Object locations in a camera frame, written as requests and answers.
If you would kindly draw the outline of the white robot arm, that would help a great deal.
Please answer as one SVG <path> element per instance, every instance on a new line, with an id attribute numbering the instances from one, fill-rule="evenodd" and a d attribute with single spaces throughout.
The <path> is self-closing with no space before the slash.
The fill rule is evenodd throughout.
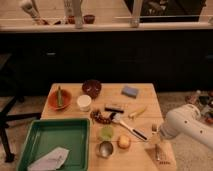
<path id="1" fill-rule="evenodd" d="M 151 139 L 154 143 L 161 143 L 184 134 L 213 150 L 213 127 L 200 122 L 200 118 L 201 111 L 193 104 L 171 109 Z"/>

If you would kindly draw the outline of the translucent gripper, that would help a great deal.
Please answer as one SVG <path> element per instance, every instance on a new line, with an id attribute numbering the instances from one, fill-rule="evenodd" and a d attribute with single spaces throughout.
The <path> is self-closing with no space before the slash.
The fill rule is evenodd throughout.
<path id="1" fill-rule="evenodd" d="M 163 141 L 160 134 L 159 134 L 159 131 L 158 130 L 155 130 L 153 131 L 153 135 L 154 135 L 154 138 L 155 138 L 155 142 L 154 142 L 154 145 L 155 145 L 155 157 L 156 157 L 156 160 L 161 160 L 161 152 L 160 152 L 160 143 Z"/>

